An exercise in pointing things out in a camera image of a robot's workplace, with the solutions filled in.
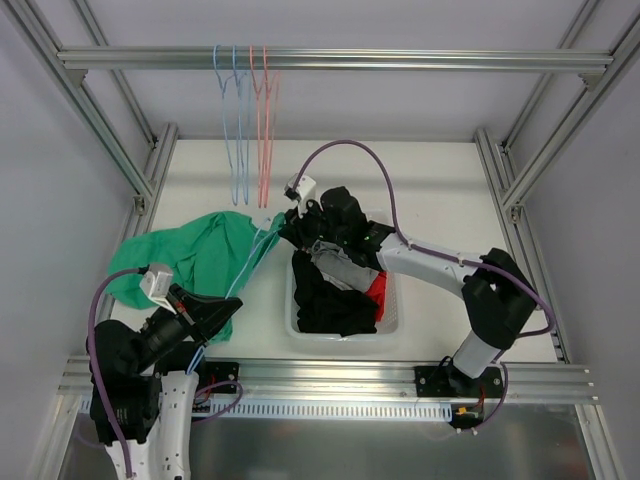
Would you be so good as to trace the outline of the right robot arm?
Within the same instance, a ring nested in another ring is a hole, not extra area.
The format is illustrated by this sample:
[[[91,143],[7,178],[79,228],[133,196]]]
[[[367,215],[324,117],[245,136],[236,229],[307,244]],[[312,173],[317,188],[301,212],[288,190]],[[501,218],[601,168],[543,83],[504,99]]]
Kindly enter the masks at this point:
[[[320,272],[344,284],[374,272],[409,276],[444,289],[465,306],[470,332],[437,374],[439,383],[466,397],[479,391],[482,374],[515,341],[539,304],[537,293],[513,258],[493,248],[479,257],[438,249],[406,238],[396,224],[369,219],[345,187],[315,196],[307,177],[285,189],[296,205],[280,231],[310,254]]]

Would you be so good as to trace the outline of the pink hanger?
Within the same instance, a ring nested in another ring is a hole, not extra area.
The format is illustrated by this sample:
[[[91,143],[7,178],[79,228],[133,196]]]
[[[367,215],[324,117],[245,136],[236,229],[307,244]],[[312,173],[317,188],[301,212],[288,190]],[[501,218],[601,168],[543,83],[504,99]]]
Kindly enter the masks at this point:
[[[264,195],[265,167],[266,167],[265,127],[267,126],[267,120],[265,118],[265,114],[267,113],[269,80],[268,80],[268,74],[258,71],[257,63],[254,58],[255,52],[256,52],[255,47],[250,46],[249,47],[249,64],[250,64],[252,86],[253,86],[253,91],[255,95],[255,109],[256,109],[256,147],[257,147],[257,164],[258,164],[257,202],[258,202],[258,207],[262,209],[264,208],[263,195]]]
[[[269,72],[268,49],[263,47],[264,66],[264,133],[263,133],[263,164],[261,169],[261,183],[259,192],[259,206],[266,209],[269,202],[271,182],[273,142],[275,136],[277,104],[279,100],[280,72]]]

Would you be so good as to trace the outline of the black tank top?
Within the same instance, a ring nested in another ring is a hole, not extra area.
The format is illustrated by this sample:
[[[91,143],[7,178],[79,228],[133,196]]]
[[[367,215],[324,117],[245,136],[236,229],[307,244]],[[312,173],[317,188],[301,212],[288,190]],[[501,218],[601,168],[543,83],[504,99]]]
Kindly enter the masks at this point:
[[[374,301],[357,290],[341,290],[325,280],[311,255],[296,251],[291,260],[295,280],[297,327],[303,334],[340,337],[377,333]]]

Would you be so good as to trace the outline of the right aluminium frame post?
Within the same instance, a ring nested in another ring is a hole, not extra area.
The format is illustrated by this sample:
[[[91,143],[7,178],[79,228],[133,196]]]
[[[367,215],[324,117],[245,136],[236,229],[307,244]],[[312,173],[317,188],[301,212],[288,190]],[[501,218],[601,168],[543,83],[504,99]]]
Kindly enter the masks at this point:
[[[509,134],[502,141],[496,141],[486,128],[479,128],[474,133],[474,143],[507,249],[551,307],[557,306],[557,299],[534,235],[526,200],[638,60],[638,10],[634,10],[625,21],[608,53],[612,62],[604,72],[578,75],[581,87],[575,98],[519,172],[514,170],[514,147],[553,88],[556,74],[540,76]]]

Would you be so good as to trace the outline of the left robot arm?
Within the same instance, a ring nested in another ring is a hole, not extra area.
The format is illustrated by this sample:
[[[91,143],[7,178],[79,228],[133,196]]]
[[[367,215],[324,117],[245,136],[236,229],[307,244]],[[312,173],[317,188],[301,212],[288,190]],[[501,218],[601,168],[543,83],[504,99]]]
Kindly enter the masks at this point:
[[[194,408],[216,393],[237,405],[243,393],[235,366],[214,367],[203,352],[242,305],[172,285],[139,330],[113,319],[93,327],[90,418],[118,478],[190,478]]]

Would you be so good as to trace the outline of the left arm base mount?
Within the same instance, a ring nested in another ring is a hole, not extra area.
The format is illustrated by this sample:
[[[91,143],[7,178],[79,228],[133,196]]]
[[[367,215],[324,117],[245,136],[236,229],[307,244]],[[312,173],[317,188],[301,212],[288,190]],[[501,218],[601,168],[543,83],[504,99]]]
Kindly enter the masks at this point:
[[[208,359],[200,370],[199,387],[211,395],[235,394],[238,391],[235,382],[239,377],[239,369],[238,362]]]

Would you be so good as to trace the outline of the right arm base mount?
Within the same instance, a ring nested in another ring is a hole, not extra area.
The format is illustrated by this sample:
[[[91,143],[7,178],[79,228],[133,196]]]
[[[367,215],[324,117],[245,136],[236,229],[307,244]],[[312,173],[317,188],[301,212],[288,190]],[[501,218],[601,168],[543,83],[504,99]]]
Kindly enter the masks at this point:
[[[419,398],[477,398],[482,395],[498,399],[504,393],[500,367],[489,366],[475,379],[463,374],[445,356],[437,365],[414,367],[414,384]]]

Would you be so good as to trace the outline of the aluminium hanging rail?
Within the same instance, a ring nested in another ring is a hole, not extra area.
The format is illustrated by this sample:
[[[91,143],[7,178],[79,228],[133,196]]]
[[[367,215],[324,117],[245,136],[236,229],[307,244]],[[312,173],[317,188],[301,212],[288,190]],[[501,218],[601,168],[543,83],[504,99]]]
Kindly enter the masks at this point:
[[[339,70],[480,71],[600,74],[613,63],[602,51],[552,49],[393,50],[249,46],[68,47],[57,54],[69,70]]]

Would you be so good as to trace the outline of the red tank top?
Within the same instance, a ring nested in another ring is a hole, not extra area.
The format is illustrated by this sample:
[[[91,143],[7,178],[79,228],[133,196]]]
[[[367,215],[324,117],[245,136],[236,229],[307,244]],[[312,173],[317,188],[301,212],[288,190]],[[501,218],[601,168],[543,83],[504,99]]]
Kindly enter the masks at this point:
[[[387,273],[379,272],[375,280],[366,292],[366,296],[375,302],[377,310],[375,313],[375,321],[381,322],[385,312],[386,292],[387,292]]]

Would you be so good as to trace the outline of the light blue hanger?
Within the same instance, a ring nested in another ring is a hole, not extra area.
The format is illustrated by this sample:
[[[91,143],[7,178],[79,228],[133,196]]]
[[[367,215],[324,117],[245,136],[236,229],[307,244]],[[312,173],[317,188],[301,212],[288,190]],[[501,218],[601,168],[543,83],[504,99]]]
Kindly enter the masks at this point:
[[[274,239],[276,237],[276,231],[274,230],[274,226],[271,225],[268,230],[264,230],[263,226],[266,225],[268,221],[271,221],[270,217],[266,217],[263,222],[260,224],[258,229],[256,230],[253,238],[251,248],[249,250],[249,254],[242,265],[242,268],[232,281],[229,286],[224,299],[229,300],[232,297],[233,293],[237,293],[238,289],[236,288],[237,284],[242,280],[242,277],[245,275],[247,270],[250,270],[250,274],[247,277],[247,281],[250,280],[253,272],[259,267],[262,258],[264,256],[260,251],[264,248],[267,249],[267,252],[270,252],[272,249],[272,245],[274,243]],[[200,346],[197,347],[187,369],[186,374],[191,375],[194,373],[196,367],[199,363],[204,359],[204,354],[206,348],[211,344],[211,342],[216,342],[216,338],[219,336],[219,332],[212,334],[207,340],[205,340]]]
[[[232,203],[249,204],[250,197],[250,93],[246,70],[240,69],[238,48],[232,47],[232,73],[237,95],[237,125],[235,137],[236,164],[232,174]]]
[[[214,73],[218,82],[218,87],[220,91],[221,97],[221,120],[222,120],[222,129],[223,129],[223,139],[226,148],[227,161],[229,164],[230,170],[230,198],[233,206],[237,206],[240,200],[240,161],[238,157],[238,153],[236,148],[232,145],[232,140],[230,136],[230,125],[228,122],[228,110],[227,110],[227,102],[226,95],[227,89],[229,85],[230,77],[223,78],[221,74],[221,70],[219,68],[219,60],[218,60],[218,50],[219,46],[215,45],[212,53],[212,65],[214,69]]]

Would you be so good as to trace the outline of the grey tank top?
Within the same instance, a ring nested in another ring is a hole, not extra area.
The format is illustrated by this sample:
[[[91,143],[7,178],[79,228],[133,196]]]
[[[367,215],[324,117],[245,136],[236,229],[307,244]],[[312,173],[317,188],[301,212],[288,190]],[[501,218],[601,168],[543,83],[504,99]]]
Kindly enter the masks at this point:
[[[379,272],[354,263],[339,246],[316,241],[310,250],[311,261],[323,278],[342,290],[366,292]]]

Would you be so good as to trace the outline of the white plastic basket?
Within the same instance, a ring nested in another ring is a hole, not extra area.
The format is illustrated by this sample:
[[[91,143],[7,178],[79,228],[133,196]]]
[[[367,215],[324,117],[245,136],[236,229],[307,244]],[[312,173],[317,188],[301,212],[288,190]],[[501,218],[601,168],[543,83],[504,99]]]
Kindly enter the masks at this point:
[[[383,342],[400,333],[399,295],[393,275],[357,265],[324,234],[291,256],[285,327],[299,340]]]

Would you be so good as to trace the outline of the front aluminium rail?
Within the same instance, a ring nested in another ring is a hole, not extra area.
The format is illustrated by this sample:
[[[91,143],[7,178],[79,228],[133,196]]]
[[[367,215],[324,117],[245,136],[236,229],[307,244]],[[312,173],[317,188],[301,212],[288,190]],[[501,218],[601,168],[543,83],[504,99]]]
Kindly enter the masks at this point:
[[[238,359],[246,398],[322,401],[427,402],[414,362]],[[506,400],[520,404],[597,404],[600,395],[586,366],[507,363],[500,381]]]

